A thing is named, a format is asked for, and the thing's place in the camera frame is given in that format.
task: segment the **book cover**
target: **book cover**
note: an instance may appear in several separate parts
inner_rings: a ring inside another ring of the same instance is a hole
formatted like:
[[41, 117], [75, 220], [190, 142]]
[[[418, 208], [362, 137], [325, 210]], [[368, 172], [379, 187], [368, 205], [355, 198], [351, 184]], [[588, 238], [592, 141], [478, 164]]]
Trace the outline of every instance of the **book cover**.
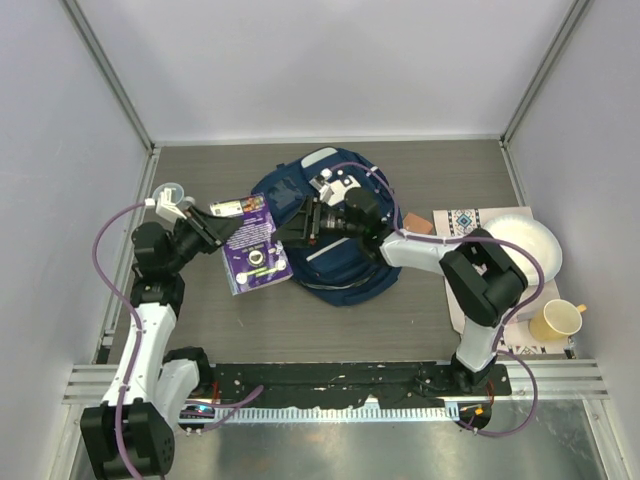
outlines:
[[214, 203], [210, 209], [218, 217], [242, 216], [244, 220], [222, 249], [233, 295], [291, 278], [293, 272], [282, 244], [271, 242], [276, 226], [262, 194]]

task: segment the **blue backpack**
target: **blue backpack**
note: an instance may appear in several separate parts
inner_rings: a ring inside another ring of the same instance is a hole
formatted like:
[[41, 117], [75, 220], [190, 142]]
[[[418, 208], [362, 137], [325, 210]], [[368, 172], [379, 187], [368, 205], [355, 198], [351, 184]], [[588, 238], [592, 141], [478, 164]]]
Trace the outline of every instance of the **blue backpack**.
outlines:
[[[277, 169], [251, 190], [262, 193], [269, 205], [276, 227], [279, 227], [300, 208], [306, 196], [317, 196], [309, 183], [325, 168], [343, 162], [356, 162], [375, 170], [385, 182], [386, 177], [361, 155], [342, 148], [325, 147]], [[376, 193], [380, 212], [391, 221], [393, 200], [385, 188], [363, 169], [347, 166], [341, 169], [338, 187], [359, 184]], [[340, 195], [331, 197], [335, 202]], [[333, 206], [344, 206], [343, 201]], [[365, 302], [391, 287], [400, 268], [391, 268], [369, 261], [358, 248], [358, 240], [325, 236], [309, 248], [286, 248], [293, 279], [331, 305], [347, 306]]]

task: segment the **white plate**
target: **white plate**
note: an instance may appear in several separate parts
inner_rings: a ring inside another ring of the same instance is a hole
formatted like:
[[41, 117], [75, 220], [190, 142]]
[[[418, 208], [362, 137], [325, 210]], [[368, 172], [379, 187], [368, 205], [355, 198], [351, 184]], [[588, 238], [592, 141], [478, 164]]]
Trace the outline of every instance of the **white plate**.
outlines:
[[[494, 238], [507, 240], [524, 248], [540, 263], [545, 283], [553, 280], [562, 266], [562, 249], [551, 230], [530, 217], [503, 215], [483, 225]], [[530, 286], [538, 285], [538, 274], [531, 262], [518, 252], [505, 247], [511, 259], [527, 276]]]

